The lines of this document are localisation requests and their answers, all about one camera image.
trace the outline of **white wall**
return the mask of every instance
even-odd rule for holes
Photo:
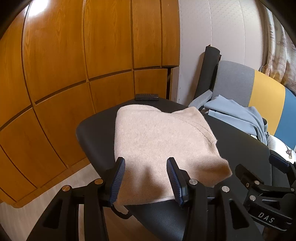
[[[265,20],[258,0],[179,0],[179,8],[179,103],[192,101],[208,45],[221,51],[222,60],[261,67]]]

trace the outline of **floor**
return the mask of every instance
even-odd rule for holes
[[[81,169],[74,175],[68,177],[61,183],[55,185],[47,192],[34,199],[22,208],[13,208],[6,203],[0,204],[0,223],[12,241],[25,241],[29,236],[35,223],[50,203],[52,198],[64,185],[73,188],[85,186],[91,181],[99,178],[91,164]],[[126,209],[121,206],[116,208],[126,213]],[[104,208],[106,225],[110,241],[160,241],[151,232],[136,220],[134,216],[128,220],[117,217],[110,208]],[[79,206],[79,240],[84,241],[83,227],[83,205]]]

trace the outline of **curtain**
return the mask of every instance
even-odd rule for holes
[[[278,19],[265,6],[268,54],[262,72],[296,95],[296,48]]]

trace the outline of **wooden cabinet door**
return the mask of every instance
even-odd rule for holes
[[[22,28],[25,8],[0,40],[0,127],[31,102],[22,71]]]
[[[159,97],[166,98],[167,69],[136,70],[134,75],[136,94],[158,94]]]
[[[161,65],[159,0],[132,0],[134,68]]]
[[[75,132],[81,121],[94,114],[89,83],[39,103],[36,114],[52,146],[68,167],[86,157]]]
[[[86,0],[88,78],[132,69],[130,0]]]
[[[180,19],[178,0],[161,0],[163,24],[162,66],[178,66],[180,59]]]
[[[83,0],[33,1],[24,26],[23,63],[34,102],[86,79],[82,50]]]
[[[22,199],[35,190],[35,187],[12,164],[1,147],[0,166],[0,187],[14,201]]]
[[[94,80],[90,85],[96,113],[134,98],[132,72]]]
[[[41,187],[66,169],[47,140],[32,108],[0,131],[0,145],[36,187]]]

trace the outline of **white cloth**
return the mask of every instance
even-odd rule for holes
[[[294,163],[296,161],[296,153],[292,150],[292,159],[290,159],[289,154],[286,152],[288,150],[287,146],[280,139],[269,135],[267,146],[270,150],[273,150],[281,155],[282,158],[284,158],[286,161],[289,161],[291,163]]]
[[[121,205],[174,199],[166,161],[174,157],[206,186],[214,186],[231,175],[228,162],[216,148],[216,138],[195,108],[164,113],[146,105],[128,105],[117,112],[114,156],[126,160],[126,171],[118,194]]]

